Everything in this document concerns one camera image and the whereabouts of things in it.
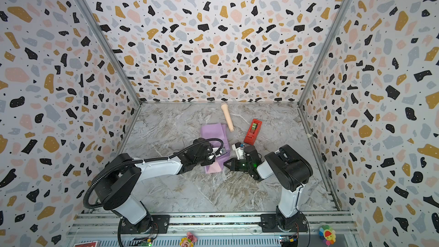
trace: floor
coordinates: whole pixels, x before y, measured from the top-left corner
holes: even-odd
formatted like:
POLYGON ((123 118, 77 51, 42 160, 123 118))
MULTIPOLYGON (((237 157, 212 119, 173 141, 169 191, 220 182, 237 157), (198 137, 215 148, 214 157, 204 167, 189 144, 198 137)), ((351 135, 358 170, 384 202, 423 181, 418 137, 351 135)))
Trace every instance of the floor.
MULTIPOLYGON (((255 147, 262 156, 288 144, 313 167, 300 210, 336 211, 296 105, 236 103, 229 104, 229 111, 235 127, 234 132, 227 129, 230 145, 243 142, 253 118, 261 120, 255 147)), ((124 152, 140 158, 169 156, 200 137, 202 125, 214 123, 226 123, 219 104, 144 104, 124 152)), ((222 172, 206 174, 204 167, 197 166, 182 175, 144 180, 132 194, 150 212, 274 211, 281 185, 274 175, 257 182, 242 172, 223 168, 222 172)))

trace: side wall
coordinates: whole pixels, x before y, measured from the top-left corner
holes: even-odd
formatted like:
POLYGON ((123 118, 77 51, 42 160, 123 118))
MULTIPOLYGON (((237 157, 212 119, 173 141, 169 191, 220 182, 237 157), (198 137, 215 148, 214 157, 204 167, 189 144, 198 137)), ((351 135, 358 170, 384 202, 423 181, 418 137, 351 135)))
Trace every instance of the side wall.
POLYGON ((143 101, 295 101, 341 0, 86 0, 143 101))
POLYGON ((439 246, 438 0, 353 0, 303 109, 365 246, 439 246))
POLYGON ((2 0, 0 18, 0 245, 61 246, 135 105, 73 0, 2 0))

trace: cartoon figurine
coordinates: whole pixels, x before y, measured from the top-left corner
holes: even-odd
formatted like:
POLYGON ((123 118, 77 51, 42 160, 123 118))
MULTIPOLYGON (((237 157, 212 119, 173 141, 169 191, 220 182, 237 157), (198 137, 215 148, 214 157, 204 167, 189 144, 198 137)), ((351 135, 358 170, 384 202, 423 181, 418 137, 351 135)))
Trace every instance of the cartoon figurine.
POLYGON ((335 243, 335 231, 329 225, 323 225, 319 229, 319 236, 328 246, 335 243))
POLYGON ((180 246, 181 247, 194 247, 194 243, 197 242, 197 238, 192 235, 191 232, 187 233, 187 237, 181 239, 180 246))

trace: purple cloth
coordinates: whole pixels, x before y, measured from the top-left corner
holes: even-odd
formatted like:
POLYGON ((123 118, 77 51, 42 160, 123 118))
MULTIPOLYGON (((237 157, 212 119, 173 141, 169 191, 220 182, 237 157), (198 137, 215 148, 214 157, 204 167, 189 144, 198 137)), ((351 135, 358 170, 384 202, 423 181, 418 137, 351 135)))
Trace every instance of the purple cloth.
MULTIPOLYGON (((230 147, 229 147, 229 141, 227 140, 226 135, 226 124, 208 124, 201 127, 200 135, 204 139, 220 139, 224 142, 224 148, 226 149, 226 153, 222 156, 218 156, 215 159, 215 162, 211 165, 205 166, 206 173, 218 173, 222 171, 222 168, 224 168, 224 162, 226 162, 229 159, 230 156, 230 147)), ((218 141, 211 141, 210 142, 212 147, 217 148, 221 145, 218 141)))

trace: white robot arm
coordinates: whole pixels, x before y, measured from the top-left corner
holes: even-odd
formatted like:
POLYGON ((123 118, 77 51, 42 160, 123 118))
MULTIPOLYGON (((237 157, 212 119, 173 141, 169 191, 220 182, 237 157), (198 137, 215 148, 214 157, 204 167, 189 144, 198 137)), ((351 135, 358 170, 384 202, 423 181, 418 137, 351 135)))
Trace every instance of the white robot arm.
MULTIPOLYGON (((151 159, 131 158, 128 154, 118 155, 92 181, 84 195, 86 208, 103 207, 125 217, 137 233, 148 230, 151 215, 146 207, 131 192, 136 183, 161 175, 179 175, 191 171, 197 163, 212 164, 217 156, 225 153, 222 147, 212 148, 209 141, 219 139, 198 139, 194 144, 169 157, 151 159), (101 204, 91 205, 88 201, 95 190, 101 204)), ((231 171, 248 172, 252 178, 261 181, 273 174, 282 184, 282 195, 276 209, 277 225, 283 231, 290 230, 299 215, 298 205, 302 189, 313 171, 290 146, 284 145, 276 152, 265 156, 261 162, 254 146, 244 148, 244 159, 232 158, 224 163, 231 171)))

